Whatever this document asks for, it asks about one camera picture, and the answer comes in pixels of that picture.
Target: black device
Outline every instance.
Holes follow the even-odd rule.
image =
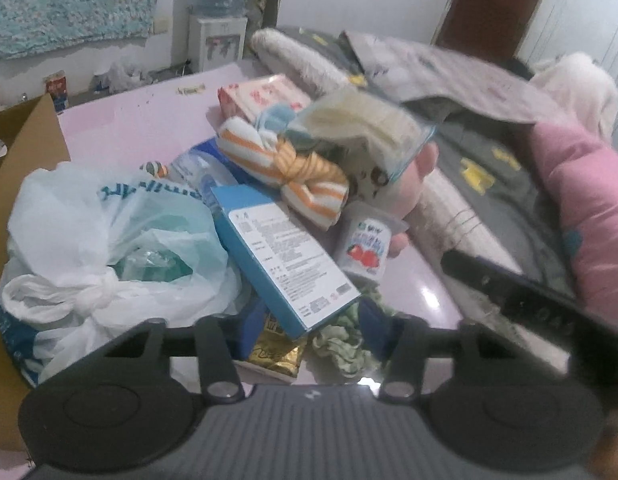
[[[215,319],[148,320],[25,398],[20,431],[38,464],[27,478],[591,479],[584,464],[618,406],[618,332],[486,261],[452,251],[442,267],[570,349],[569,376],[480,325],[432,329],[365,299],[363,335],[390,360],[377,396],[259,384],[247,397]],[[198,358],[201,395],[169,377],[170,356]],[[422,395],[426,360],[439,356],[454,360],[453,377]]]

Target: pink pillow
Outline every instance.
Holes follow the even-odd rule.
[[[581,298],[618,325],[618,153],[578,124],[540,123],[530,140],[540,177],[560,206]]]

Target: barcode label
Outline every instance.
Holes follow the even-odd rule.
[[[336,292],[338,294],[345,294],[346,292],[351,290],[351,285],[349,283],[345,283],[344,285],[340,285],[337,289]]]
[[[329,300],[327,300],[327,298],[318,298],[317,300],[311,301],[311,303],[309,304],[309,308],[311,309],[311,311],[316,314],[317,312],[321,311],[324,307],[326,307],[329,304]]]

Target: wooden door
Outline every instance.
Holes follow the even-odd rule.
[[[514,56],[540,0],[452,0],[436,44],[488,61]]]

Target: strawberry label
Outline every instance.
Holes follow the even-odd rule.
[[[338,265],[347,273],[379,282],[391,240],[391,231],[372,218],[354,221],[349,225],[343,254]]]

